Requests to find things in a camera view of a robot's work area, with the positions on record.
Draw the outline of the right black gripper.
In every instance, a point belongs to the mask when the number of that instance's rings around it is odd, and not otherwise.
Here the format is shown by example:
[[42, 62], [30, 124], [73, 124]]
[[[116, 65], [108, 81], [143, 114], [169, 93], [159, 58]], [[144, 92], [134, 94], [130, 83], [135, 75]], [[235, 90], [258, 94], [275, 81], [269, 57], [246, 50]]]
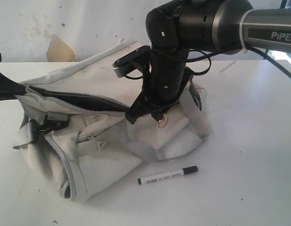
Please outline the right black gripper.
[[150, 48], [150, 69], [143, 74], [142, 91], [126, 111], [125, 118], [135, 124], [137, 119], [151, 112], [159, 122], [165, 110], [178, 102], [189, 76], [186, 75], [186, 60], [189, 50]]

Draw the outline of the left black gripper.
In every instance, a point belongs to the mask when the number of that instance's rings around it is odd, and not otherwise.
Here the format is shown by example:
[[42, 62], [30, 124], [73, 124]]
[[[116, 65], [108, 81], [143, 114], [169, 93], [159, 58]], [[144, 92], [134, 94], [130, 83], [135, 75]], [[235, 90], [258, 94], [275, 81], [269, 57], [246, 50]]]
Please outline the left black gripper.
[[13, 100], [26, 94], [25, 86], [16, 83], [0, 73], [0, 101]]

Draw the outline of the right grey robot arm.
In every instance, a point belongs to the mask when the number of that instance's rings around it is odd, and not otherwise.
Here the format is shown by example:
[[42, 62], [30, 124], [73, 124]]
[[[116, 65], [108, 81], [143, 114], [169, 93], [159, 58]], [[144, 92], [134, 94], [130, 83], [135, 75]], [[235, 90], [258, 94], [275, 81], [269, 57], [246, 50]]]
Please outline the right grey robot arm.
[[291, 9], [254, 9], [247, 0], [173, 0], [146, 17], [151, 45], [131, 57], [144, 57], [142, 90], [125, 117], [134, 124], [151, 115], [155, 120], [175, 105], [193, 72], [187, 63], [192, 50], [208, 59], [245, 49], [291, 53]]

